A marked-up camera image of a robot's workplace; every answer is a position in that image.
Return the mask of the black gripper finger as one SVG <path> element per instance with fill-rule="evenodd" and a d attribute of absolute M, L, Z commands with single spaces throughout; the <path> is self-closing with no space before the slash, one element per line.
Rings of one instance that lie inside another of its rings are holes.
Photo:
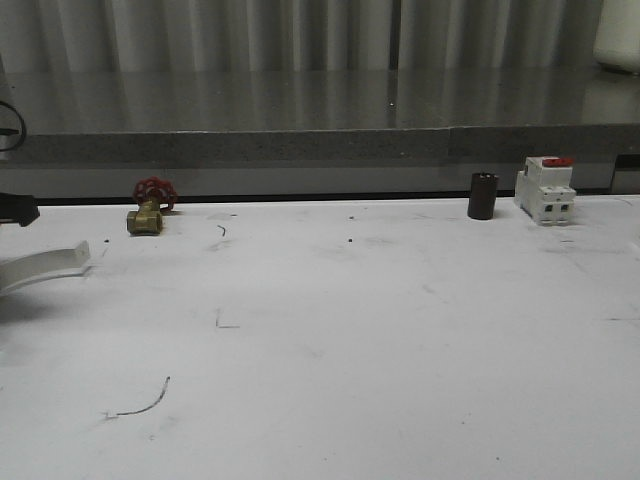
<path fill-rule="evenodd" d="M 31 195 L 0 194 L 0 224 L 27 227 L 40 216 L 36 199 Z"/>

